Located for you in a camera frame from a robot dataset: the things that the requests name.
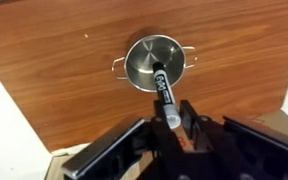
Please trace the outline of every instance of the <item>metal screw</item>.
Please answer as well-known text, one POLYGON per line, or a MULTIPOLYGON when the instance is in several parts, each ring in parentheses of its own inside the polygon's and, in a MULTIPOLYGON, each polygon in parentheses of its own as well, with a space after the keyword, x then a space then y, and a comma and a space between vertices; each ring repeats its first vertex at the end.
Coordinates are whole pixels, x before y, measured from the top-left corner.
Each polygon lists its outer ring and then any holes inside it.
POLYGON ((160 117, 155 117, 155 120, 156 120, 157 122, 161 122, 161 121, 162 121, 162 119, 161 119, 160 117))
POLYGON ((208 118, 205 117, 205 116, 202 116, 202 117, 201 117, 201 120, 202 120, 202 121, 208 121, 208 118))
POLYGON ((240 179, 241 180, 254 180, 254 178, 251 175, 247 174, 247 173, 240 174, 240 179))
POLYGON ((180 175, 178 177, 178 180, 191 180, 191 178, 189 178, 188 176, 182 174, 182 175, 180 175))

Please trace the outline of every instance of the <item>wooden surface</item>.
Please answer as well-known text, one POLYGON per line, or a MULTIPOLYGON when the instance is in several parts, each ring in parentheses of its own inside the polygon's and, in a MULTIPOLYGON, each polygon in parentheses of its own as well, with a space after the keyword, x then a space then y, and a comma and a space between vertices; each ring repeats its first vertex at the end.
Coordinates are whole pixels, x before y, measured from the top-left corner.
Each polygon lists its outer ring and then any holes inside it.
POLYGON ((198 113, 221 121, 281 106, 288 85, 286 0, 4 0, 0 80, 49 150, 93 141, 125 117, 153 113, 154 93, 111 72, 130 35, 147 26, 197 47, 198 65, 173 91, 198 113))

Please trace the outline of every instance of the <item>strainer handle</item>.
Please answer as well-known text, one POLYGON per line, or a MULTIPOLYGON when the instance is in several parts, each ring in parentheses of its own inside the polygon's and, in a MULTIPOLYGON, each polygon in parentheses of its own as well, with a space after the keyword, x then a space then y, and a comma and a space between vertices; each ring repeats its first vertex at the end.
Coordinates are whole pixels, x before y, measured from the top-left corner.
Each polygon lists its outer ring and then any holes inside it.
MULTIPOLYGON (((183 50, 195 50, 195 47, 193 47, 193 46, 183 46, 182 49, 183 49, 183 50)), ((194 64, 186 65, 186 66, 185 66, 185 69, 194 67, 195 64, 196 64, 196 61, 197 61, 197 57, 194 58, 194 64)))
POLYGON ((124 60, 125 60, 125 57, 121 57, 121 58, 115 59, 115 60, 113 61, 113 64, 112 64, 112 72, 114 72, 116 79, 127 79, 126 76, 118 76, 118 75, 116 74, 116 72, 115 72, 115 63, 117 63, 117 62, 119 62, 119 61, 124 61, 124 60))

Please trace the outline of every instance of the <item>wooden panel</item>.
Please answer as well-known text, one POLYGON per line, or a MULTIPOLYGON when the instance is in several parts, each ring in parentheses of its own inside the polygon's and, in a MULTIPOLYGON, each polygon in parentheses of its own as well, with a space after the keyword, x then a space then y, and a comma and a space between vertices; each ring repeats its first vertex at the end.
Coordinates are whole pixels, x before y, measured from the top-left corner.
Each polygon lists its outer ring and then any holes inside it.
POLYGON ((125 117, 153 113, 154 93, 111 72, 130 35, 147 26, 197 47, 198 66, 173 88, 177 100, 189 99, 218 121, 281 106, 288 1, 0 3, 0 79, 49 150, 93 141, 125 117))

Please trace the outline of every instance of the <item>black marker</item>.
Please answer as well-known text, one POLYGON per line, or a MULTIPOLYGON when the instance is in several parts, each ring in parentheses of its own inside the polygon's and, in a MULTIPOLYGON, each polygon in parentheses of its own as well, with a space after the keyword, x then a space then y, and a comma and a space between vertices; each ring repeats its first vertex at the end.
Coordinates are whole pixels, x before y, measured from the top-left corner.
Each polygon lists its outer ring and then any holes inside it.
POLYGON ((158 99, 163 105, 168 125, 171 129, 174 129, 181 124, 181 118, 178 115, 176 109, 175 99, 172 93, 171 86, 168 82, 164 65, 160 62, 154 63, 153 71, 158 99))

